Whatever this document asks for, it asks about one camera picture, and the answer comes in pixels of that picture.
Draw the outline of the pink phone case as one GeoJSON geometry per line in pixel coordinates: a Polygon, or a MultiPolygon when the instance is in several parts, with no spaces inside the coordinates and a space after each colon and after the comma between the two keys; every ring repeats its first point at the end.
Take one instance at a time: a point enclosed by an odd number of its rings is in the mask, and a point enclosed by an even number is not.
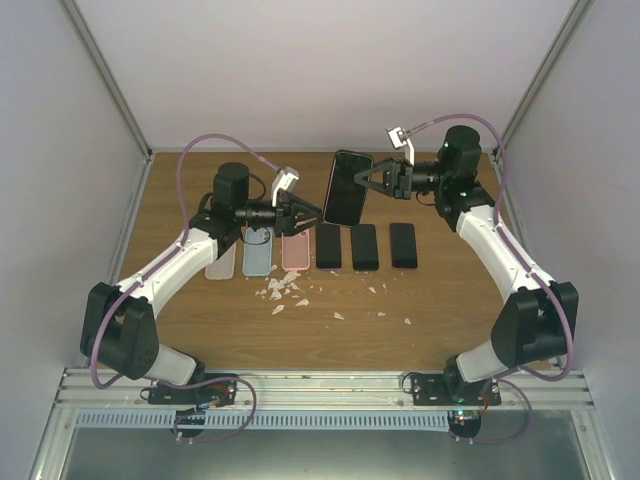
{"type": "Polygon", "coordinates": [[[310,262],[310,236],[306,231],[282,237],[281,265],[285,271],[307,270],[310,262]]]}

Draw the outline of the purple phone from white case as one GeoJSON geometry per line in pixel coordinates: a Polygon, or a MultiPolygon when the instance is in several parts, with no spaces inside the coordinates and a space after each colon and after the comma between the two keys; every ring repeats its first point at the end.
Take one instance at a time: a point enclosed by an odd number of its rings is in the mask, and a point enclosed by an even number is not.
{"type": "Polygon", "coordinates": [[[392,267],[413,270],[418,267],[415,228],[410,223],[389,226],[392,267]]]}

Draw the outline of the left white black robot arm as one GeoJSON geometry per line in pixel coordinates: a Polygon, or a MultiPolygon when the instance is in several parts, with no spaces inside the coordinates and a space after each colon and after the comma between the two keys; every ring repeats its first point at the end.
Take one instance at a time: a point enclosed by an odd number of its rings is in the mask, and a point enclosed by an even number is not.
{"type": "Polygon", "coordinates": [[[269,200],[250,198],[250,177],[242,163],[223,164],[197,213],[164,252],[117,284],[100,282],[90,290],[80,351],[92,369],[104,365],[117,377],[169,383],[185,404],[203,398],[206,380],[196,373],[196,359],[160,343],[160,312],[192,277],[233,247],[244,228],[294,236],[322,218],[319,207],[284,188],[276,188],[269,200]]]}

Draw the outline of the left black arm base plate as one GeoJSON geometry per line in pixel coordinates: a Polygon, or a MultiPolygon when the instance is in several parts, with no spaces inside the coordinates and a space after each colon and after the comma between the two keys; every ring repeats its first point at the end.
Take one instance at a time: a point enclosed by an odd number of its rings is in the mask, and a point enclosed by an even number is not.
{"type": "Polygon", "coordinates": [[[151,405],[175,405],[197,408],[223,407],[235,402],[238,376],[233,373],[200,372],[192,384],[206,382],[193,389],[155,385],[141,390],[142,400],[151,405]]]}

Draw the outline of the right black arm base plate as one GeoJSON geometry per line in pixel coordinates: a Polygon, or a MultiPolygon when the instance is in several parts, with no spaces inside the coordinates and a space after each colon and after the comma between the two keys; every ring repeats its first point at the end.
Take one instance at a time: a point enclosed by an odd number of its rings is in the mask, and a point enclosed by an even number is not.
{"type": "Polygon", "coordinates": [[[454,368],[439,373],[409,371],[399,380],[400,389],[410,394],[415,406],[499,406],[500,389],[493,391],[486,380],[468,383],[454,368]]]}

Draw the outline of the purple black phone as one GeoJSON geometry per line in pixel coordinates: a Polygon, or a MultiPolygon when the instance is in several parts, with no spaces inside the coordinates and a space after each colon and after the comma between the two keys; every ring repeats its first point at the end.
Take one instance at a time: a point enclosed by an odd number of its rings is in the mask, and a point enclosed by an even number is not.
{"type": "Polygon", "coordinates": [[[320,270],[335,270],[342,267],[339,226],[323,223],[316,227],[316,267],[320,270]]]}

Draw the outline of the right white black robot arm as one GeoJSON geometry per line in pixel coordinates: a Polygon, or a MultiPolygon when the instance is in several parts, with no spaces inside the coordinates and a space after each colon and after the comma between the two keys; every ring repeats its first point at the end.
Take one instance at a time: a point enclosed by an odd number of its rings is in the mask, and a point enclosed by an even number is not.
{"type": "Polygon", "coordinates": [[[574,360],[579,294],[572,283],[555,281],[533,261],[503,221],[501,199],[478,181],[479,133],[465,125],[450,127],[436,161],[424,163],[415,160],[410,131],[395,127],[387,134],[402,156],[356,174],[356,184],[394,199],[433,194],[438,215],[472,248],[504,302],[489,339],[447,361],[444,396],[464,405],[487,381],[556,357],[566,364],[553,378],[564,379],[574,360]]]}

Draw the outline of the black phone from blue case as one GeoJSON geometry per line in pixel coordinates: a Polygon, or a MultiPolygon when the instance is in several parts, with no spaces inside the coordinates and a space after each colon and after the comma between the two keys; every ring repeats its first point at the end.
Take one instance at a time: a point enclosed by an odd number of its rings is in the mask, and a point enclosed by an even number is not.
{"type": "Polygon", "coordinates": [[[352,265],[357,272],[374,272],[379,269],[376,227],[359,224],[350,231],[352,265]]]}

